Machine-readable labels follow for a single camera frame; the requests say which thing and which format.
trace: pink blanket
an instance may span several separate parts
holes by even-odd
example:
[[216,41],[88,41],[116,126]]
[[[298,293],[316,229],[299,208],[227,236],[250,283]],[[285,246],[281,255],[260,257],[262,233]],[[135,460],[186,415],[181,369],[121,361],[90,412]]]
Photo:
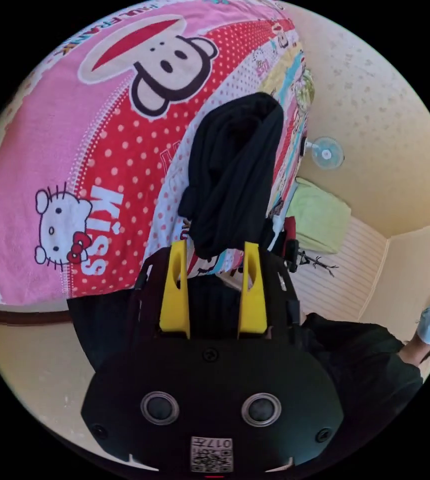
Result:
[[[271,203],[298,168],[305,57],[269,0],[145,2],[74,35],[0,115],[0,304],[130,288],[144,258],[184,238],[191,143],[215,107],[264,91],[285,111]],[[194,255],[190,276],[242,252]]]

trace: qr code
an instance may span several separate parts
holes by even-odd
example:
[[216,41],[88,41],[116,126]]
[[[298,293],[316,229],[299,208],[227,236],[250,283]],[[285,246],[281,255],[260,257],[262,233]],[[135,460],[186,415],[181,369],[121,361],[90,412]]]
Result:
[[192,472],[233,472],[232,440],[230,438],[192,437],[190,463]]

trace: wall fan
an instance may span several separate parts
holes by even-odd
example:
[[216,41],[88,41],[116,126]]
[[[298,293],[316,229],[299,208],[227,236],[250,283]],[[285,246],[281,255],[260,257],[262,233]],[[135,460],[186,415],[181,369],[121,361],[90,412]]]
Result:
[[303,157],[307,149],[311,151],[311,158],[323,170],[337,169],[345,160],[341,145],[329,136],[321,136],[310,142],[304,137],[300,145],[300,155]]

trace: person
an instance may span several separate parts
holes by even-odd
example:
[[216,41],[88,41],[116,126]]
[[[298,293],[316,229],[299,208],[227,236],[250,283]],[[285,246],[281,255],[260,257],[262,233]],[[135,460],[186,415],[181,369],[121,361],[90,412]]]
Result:
[[415,396],[423,385],[420,366],[430,358],[430,305],[405,343],[377,324],[332,321],[316,313],[303,315],[301,322],[305,348],[331,375],[344,420],[323,454],[300,466],[299,478],[364,446]]

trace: green cloth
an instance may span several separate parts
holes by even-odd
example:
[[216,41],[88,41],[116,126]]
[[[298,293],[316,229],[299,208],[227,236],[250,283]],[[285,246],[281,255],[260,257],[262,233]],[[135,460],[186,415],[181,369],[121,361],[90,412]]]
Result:
[[296,179],[298,187],[286,216],[295,217],[300,248],[336,254],[342,248],[349,227],[350,207],[313,183]]

